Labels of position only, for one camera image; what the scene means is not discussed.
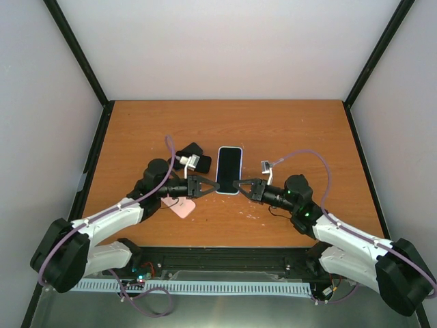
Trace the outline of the pink phone case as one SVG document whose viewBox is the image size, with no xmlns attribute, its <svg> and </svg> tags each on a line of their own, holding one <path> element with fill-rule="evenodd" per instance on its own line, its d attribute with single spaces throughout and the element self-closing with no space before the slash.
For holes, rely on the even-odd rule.
<svg viewBox="0 0 437 328">
<path fill-rule="evenodd" d="M 163 203 L 163 209 L 170 209 L 181 219 L 187 218 L 196 207 L 194 201 L 185 197 L 164 197 L 161 202 Z"/>
</svg>

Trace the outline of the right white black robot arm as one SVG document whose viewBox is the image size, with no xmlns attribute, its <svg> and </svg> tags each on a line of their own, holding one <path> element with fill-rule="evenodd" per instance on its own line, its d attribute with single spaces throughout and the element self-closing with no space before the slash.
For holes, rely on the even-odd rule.
<svg viewBox="0 0 437 328">
<path fill-rule="evenodd" d="M 303 175 L 290 176 L 282 188 L 267 180 L 237 180 L 233 186 L 253 202 L 290 213 L 293 227 L 318 241 L 316 256 L 327 273 L 340 275 L 377 292 L 398 314 L 411 316 L 426 299 L 436 296 L 436 278 L 416 247 L 400 238 L 391 241 L 368 234 L 326 212 L 312 200 Z"/>
</svg>

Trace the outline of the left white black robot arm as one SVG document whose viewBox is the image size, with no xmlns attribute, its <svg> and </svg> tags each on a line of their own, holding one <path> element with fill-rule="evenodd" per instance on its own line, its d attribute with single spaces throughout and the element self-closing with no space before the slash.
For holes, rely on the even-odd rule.
<svg viewBox="0 0 437 328">
<path fill-rule="evenodd" d="M 56 219 L 33 254 L 30 267 L 41 285 L 63 293 L 91 274 L 121 269 L 127 275 L 141 270 L 141 249 L 127 238 L 102 245 L 124 228 L 135 226 L 160 209 L 166 197 L 197 199 L 220 185 L 196 174 L 179 178 L 164 159 L 149 162 L 134 189 L 118 203 L 95 215 L 74 221 Z"/>
</svg>

